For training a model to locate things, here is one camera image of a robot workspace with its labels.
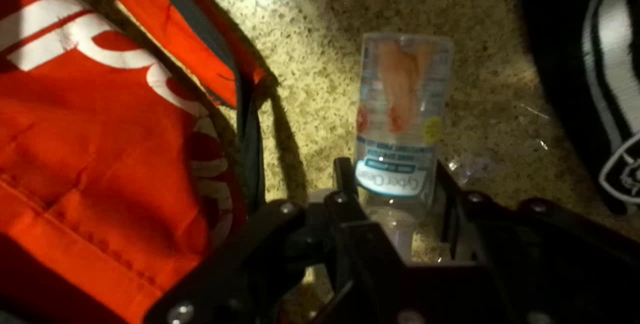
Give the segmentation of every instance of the black and white logo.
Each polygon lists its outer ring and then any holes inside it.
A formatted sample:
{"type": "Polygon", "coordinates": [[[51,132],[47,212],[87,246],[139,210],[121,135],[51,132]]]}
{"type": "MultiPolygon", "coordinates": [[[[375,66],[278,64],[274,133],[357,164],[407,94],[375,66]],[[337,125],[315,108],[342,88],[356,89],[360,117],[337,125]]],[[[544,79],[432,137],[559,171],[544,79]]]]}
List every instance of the black and white logo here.
{"type": "Polygon", "coordinates": [[[610,157],[598,180],[615,198],[640,203],[640,134],[631,137],[610,157]]]}

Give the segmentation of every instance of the red fabric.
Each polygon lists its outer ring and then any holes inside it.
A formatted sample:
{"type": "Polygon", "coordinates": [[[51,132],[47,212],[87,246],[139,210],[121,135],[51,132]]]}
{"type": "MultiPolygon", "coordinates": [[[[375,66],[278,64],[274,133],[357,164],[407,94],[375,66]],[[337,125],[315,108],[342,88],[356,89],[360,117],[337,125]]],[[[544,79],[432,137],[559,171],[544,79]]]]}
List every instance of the red fabric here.
{"type": "MultiPolygon", "coordinates": [[[[163,48],[182,62],[200,80],[231,107],[236,106],[234,74],[191,31],[169,0],[118,0],[163,48]]],[[[212,27],[224,36],[235,57],[240,75],[257,84],[265,72],[234,35],[230,24],[211,4],[211,0],[194,0],[209,18],[212,27]]]]}
{"type": "Polygon", "coordinates": [[[80,0],[1,0],[0,32],[0,296],[141,322],[246,220],[213,124],[80,0]]]}

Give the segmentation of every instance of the bag strap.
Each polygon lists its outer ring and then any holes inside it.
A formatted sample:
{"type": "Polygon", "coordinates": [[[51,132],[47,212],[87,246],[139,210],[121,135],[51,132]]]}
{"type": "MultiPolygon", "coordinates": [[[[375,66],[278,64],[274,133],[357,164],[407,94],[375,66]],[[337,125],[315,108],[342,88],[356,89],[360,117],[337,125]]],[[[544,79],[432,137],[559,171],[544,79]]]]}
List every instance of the bag strap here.
{"type": "Polygon", "coordinates": [[[235,78],[236,125],[240,156],[247,186],[247,210],[256,212],[265,203],[265,169],[260,121],[252,85],[242,80],[227,42],[194,0],[169,0],[190,29],[226,66],[235,78]]]}

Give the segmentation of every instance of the yellow sticker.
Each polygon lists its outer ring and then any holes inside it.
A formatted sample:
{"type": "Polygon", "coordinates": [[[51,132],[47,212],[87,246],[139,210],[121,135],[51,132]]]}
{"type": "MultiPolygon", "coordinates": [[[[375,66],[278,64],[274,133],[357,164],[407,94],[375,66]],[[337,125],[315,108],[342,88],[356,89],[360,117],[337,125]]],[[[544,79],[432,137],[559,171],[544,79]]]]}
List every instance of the yellow sticker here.
{"type": "Polygon", "coordinates": [[[434,145],[439,139],[442,132],[442,119],[438,116],[432,116],[424,123],[424,140],[429,145],[434,145]]]}

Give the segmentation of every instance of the water bottle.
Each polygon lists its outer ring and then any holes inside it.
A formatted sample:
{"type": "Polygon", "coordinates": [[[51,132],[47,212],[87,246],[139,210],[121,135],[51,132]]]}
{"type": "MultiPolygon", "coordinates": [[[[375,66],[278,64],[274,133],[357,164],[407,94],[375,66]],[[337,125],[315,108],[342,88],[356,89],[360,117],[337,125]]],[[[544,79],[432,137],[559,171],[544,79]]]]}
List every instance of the water bottle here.
{"type": "Polygon", "coordinates": [[[452,58],[447,38],[364,35],[356,118],[360,202],[408,262],[434,193],[452,58]]]}

